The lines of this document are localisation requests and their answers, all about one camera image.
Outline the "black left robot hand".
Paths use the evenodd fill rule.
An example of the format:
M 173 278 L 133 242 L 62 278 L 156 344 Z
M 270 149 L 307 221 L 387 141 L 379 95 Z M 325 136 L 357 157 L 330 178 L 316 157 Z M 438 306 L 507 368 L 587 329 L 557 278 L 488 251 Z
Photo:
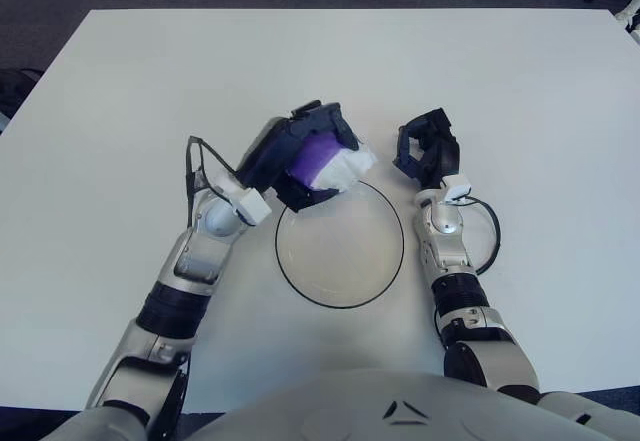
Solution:
M 339 155 L 364 147 L 338 103 L 311 101 L 289 117 L 270 120 L 245 153 L 229 181 L 219 187 L 242 222 L 259 225 L 271 212 L 263 194 L 273 189 L 290 210 L 324 203 L 340 193 L 339 184 L 320 187 L 316 179 Z

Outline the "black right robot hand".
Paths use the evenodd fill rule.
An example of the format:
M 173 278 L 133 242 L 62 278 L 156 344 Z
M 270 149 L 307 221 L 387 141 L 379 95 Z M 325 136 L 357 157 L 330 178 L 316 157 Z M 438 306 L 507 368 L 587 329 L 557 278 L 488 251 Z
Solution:
M 453 204 L 471 192 L 471 184 L 460 171 L 459 144 L 442 108 L 399 128 L 393 164 L 419 183 L 417 207 Z

